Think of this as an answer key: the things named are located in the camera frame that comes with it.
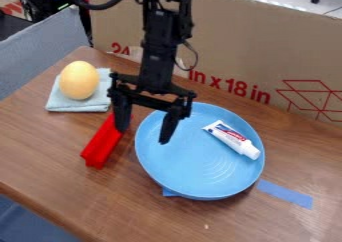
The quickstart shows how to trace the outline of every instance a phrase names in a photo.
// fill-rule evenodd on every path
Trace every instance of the white tube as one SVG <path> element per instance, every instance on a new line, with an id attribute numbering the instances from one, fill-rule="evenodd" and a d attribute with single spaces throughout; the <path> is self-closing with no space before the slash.
<path id="1" fill-rule="evenodd" d="M 240 135 L 222 120 L 203 127 L 224 144 L 227 144 L 240 155 L 256 160 L 260 151 L 254 147 L 251 141 Z"/>

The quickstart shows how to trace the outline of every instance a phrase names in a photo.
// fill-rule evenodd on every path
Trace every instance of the tube cap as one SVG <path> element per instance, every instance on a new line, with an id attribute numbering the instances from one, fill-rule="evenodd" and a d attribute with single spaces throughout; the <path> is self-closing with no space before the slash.
<path id="1" fill-rule="evenodd" d="M 252 144 L 246 144 L 243 149 L 243 154 L 252 160 L 256 160 L 260 156 L 260 151 L 252 146 Z"/>

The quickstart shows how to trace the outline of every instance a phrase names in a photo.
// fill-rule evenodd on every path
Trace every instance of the brown egg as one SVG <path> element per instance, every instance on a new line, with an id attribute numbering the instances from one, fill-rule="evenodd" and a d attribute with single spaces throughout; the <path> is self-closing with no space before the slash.
<path id="1" fill-rule="evenodd" d="M 75 61 L 60 73 L 59 88 L 71 99 L 84 100 L 93 94 L 99 82 L 100 75 L 95 67 L 84 61 Z"/>

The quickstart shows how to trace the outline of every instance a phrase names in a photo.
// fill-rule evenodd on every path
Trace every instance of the blue bowl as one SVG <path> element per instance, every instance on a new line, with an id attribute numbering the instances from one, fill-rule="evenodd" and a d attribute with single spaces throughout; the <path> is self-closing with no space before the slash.
<path id="1" fill-rule="evenodd" d="M 165 145 L 157 142 L 165 112 L 152 112 L 135 136 L 139 162 L 156 183 L 181 197 L 218 200 L 246 190 L 260 176 L 264 149 L 258 133 L 231 111 L 195 102 L 191 117 L 179 122 Z M 256 160 L 239 155 L 202 128 L 227 123 L 260 150 Z"/>

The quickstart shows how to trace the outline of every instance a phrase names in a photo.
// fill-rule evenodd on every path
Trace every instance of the red toy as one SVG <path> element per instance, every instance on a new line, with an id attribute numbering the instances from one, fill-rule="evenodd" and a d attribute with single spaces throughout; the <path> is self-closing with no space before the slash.
<path id="1" fill-rule="evenodd" d="M 113 114 L 111 114 L 80 153 L 80 156 L 85 159 L 85 165 L 96 169 L 103 168 L 109 154 L 123 137 L 123 133 L 115 128 L 113 120 Z"/>

